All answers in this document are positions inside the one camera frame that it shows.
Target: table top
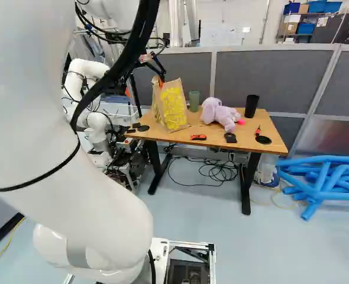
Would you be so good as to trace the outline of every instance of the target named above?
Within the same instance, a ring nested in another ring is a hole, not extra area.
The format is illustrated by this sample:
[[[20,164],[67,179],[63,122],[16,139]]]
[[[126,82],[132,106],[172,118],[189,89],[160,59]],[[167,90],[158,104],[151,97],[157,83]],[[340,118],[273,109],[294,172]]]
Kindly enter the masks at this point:
[[[244,108],[237,108],[237,111],[244,116]],[[145,132],[136,131],[134,133],[125,133],[126,137],[147,139],[155,141],[166,141],[180,144],[190,144],[205,147],[218,147],[231,150],[242,150],[258,153],[270,153],[287,156],[287,148],[277,132],[268,112],[265,109],[257,109],[253,118],[245,118],[245,125],[236,125],[234,134],[237,143],[227,143],[224,137],[224,128],[221,124],[213,122],[212,124],[204,124],[199,117],[202,108],[198,112],[188,111],[188,123],[190,127],[169,133],[162,125],[156,122],[152,110],[144,114],[139,122],[141,125],[148,125],[150,129]],[[267,136],[272,140],[269,145],[260,144],[255,140],[255,131],[261,128],[260,135]],[[205,141],[192,141],[191,135],[204,134]]]

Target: plush toy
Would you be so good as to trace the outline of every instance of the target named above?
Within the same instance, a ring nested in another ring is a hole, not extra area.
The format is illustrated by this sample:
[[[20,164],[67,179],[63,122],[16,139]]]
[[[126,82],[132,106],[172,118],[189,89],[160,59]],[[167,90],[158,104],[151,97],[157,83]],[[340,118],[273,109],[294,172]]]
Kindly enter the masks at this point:
[[[222,101],[217,98],[205,99],[202,108],[201,120],[205,124],[217,121],[224,126],[224,130],[227,133],[233,133],[235,131],[235,122],[241,117],[235,108],[222,106]]]

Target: screwdriver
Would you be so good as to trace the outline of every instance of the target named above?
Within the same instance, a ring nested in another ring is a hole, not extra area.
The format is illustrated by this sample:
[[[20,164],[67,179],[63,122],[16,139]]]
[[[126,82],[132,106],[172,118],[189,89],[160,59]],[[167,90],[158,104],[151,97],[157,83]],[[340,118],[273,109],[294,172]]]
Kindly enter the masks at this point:
[[[259,136],[260,135],[260,132],[261,132],[261,128],[260,128],[261,124],[257,127],[256,129],[256,132],[255,132],[255,135],[256,136]]]

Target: blue bin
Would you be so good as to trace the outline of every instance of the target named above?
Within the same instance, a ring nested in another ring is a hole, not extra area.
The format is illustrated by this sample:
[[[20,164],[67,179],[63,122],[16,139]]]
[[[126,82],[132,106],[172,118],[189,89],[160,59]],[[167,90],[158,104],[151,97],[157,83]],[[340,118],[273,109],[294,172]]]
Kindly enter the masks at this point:
[[[299,11],[300,3],[289,3],[285,5],[283,9],[283,14],[287,15],[288,13],[296,14]]]
[[[335,13],[340,10],[342,2],[326,2],[326,8],[324,11],[326,13]]]
[[[302,22],[298,26],[298,34],[312,34],[314,31],[315,24],[307,24]]]
[[[309,13],[322,13],[325,11],[326,1],[311,1],[309,4]]]

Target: yellow cable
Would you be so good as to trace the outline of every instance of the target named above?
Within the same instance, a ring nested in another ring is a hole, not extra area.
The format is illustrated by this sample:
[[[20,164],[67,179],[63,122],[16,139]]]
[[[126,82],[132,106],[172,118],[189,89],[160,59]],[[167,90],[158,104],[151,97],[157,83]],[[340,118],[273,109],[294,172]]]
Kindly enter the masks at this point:
[[[0,257],[1,257],[1,256],[3,255],[3,253],[8,249],[8,247],[9,247],[9,245],[10,245],[10,243],[11,243],[11,240],[12,240],[12,238],[13,238],[13,235],[14,235],[14,233],[15,233],[15,230],[18,228],[19,225],[21,225],[21,223],[22,223],[24,220],[25,220],[25,217],[22,218],[22,220],[19,221],[18,224],[15,225],[15,227],[13,228],[13,230],[10,232],[10,237],[9,237],[9,240],[8,240],[6,246],[0,251]]]
[[[294,209],[295,205],[298,203],[298,201],[293,201],[293,205],[290,206],[290,207],[285,207],[285,206],[282,206],[282,205],[278,205],[276,203],[276,201],[274,201],[274,197],[278,194],[278,193],[281,193],[282,192],[282,188],[281,188],[281,180],[280,180],[280,183],[279,183],[279,188],[270,188],[268,186],[264,186],[264,185],[259,185],[263,188],[267,188],[267,189],[270,189],[271,191],[274,191],[271,195],[270,195],[270,200],[272,202],[272,204],[275,206],[275,207],[278,207],[280,209],[284,209],[284,210],[292,210]],[[250,201],[252,201],[253,203],[255,204],[258,204],[258,205],[261,205],[261,206],[270,206],[270,204],[268,203],[262,203],[262,202],[258,202],[258,201],[255,201],[253,200],[252,198],[250,198]]]

